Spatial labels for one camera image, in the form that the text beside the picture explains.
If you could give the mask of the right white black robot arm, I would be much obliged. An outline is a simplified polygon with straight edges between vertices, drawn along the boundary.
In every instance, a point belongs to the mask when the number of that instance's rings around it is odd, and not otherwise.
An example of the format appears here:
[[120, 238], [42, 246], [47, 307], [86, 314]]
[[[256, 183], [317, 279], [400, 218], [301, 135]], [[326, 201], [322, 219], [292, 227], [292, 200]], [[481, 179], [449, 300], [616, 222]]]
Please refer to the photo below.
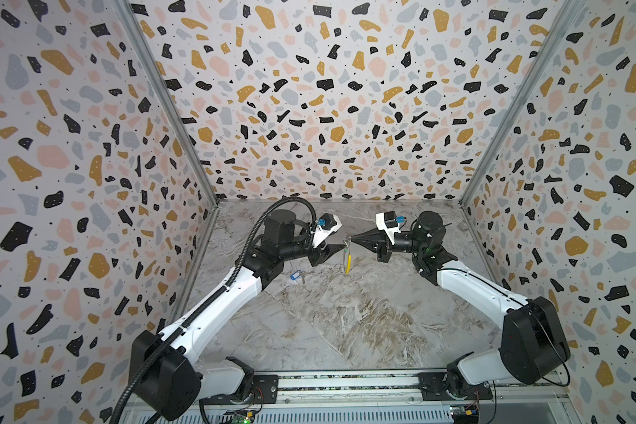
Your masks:
[[446, 367], [446, 389], [463, 397], [484, 383], [514, 378], [537, 383], [571, 358], [556, 307], [544, 297], [530, 299], [470, 269], [443, 246], [446, 226], [441, 216], [424, 211], [408, 230], [395, 212], [376, 215], [376, 228], [354, 235], [351, 242], [386, 263], [395, 253], [411, 254], [419, 276], [477, 308], [501, 331], [498, 348], [468, 353]]

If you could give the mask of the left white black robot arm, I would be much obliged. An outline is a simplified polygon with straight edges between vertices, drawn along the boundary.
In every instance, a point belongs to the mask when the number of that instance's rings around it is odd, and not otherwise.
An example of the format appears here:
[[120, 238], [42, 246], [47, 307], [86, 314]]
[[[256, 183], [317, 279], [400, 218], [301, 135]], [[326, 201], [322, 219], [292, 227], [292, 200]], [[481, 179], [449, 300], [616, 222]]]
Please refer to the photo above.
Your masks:
[[262, 293], [284, 271], [287, 261], [306, 258], [311, 266], [325, 263], [343, 249], [328, 238], [342, 224], [332, 213], [300, 221], [286, 200], [269, 207], [254, 223], [240, 256], [224, 280], [204, 299], [157, 333], [143, 331], [132, 344], [130, 380], [120, 395], [111, 422], [120, 421], [132, 394], [154, 413], [150, 422], [171, 422], [196, 401], [224, 396], [241, 404], [254, 400], [254, 369], [234, 357], [195, 364], [231, 318]]

